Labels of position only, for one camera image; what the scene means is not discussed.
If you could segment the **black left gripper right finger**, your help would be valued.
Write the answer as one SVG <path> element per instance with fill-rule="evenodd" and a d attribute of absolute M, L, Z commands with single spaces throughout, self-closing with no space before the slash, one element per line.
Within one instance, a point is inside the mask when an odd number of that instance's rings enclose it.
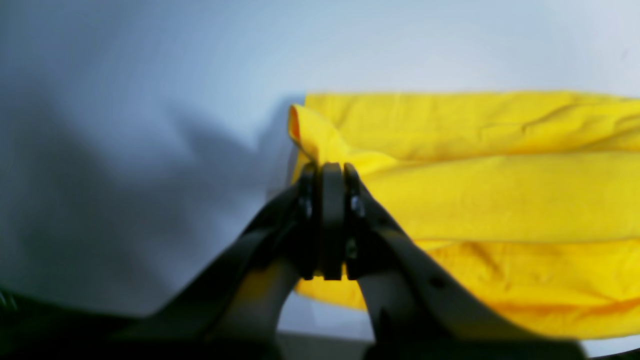
<path fill-rule="evenodd" d="M 423 250 L 366 189 L 352 164 L 347 273 L 358 282 L 375 343 L 366 360 L 583 360 L 572 340 L 537 335 L 490 310 Z"/>

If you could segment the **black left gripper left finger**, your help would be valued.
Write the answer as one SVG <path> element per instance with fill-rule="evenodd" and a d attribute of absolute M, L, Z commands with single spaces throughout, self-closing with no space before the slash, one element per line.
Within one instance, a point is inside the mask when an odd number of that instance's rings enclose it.
<path fill-rule="evenodd" d="M 115 336 L 117 360 L 280 360 L 277 327 L 300 280 L 340 280 L 340 164 L 306 164 L 243 233 L 162 310 Z"/>

